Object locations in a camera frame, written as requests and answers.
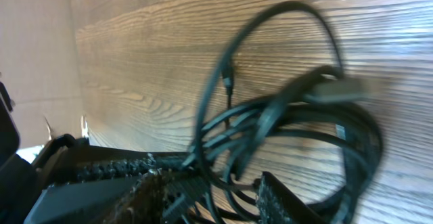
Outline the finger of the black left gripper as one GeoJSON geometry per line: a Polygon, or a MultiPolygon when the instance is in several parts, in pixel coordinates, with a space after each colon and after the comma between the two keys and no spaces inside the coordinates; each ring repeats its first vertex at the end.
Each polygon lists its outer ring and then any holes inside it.
{"type": "Polygon", "coordinates": [[[196,204],[210,186],[199,171],[182,166],[184,152],[63,151],[37,173],[23,201],[24,223],[98,223],[116,199],[151,171],[167,171],[160,223],[209,223],[196,204]]]}

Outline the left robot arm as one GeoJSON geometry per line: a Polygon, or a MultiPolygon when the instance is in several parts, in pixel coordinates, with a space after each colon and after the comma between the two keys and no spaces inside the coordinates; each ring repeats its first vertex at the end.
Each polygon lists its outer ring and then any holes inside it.
{"type": "Polygon", "coordinates": [[[12,101],[1,89],[2,223],[186,223],[209,191],[185,153],[92,146],[69,134],[29,162],[18,155],[12,101]]]}

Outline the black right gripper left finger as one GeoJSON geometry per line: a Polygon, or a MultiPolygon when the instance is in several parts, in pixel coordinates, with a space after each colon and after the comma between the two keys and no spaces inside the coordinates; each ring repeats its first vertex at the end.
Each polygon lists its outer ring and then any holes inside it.
{"type": "Polygon", "coordinates": [[[167,171],[142,175],[129,191],[110,204],[97,218],[102,224],[160,223],[166,191],[167,171]]]}

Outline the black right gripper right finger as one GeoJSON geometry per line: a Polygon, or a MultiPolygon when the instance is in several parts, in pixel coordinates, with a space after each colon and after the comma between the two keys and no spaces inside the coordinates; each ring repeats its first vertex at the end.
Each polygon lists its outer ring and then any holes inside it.
{"type": "Polygon", "coordinates": [[[270,172],[263,172],[256,206],[262,224],[324,224],[325,221],[270,172]]]}

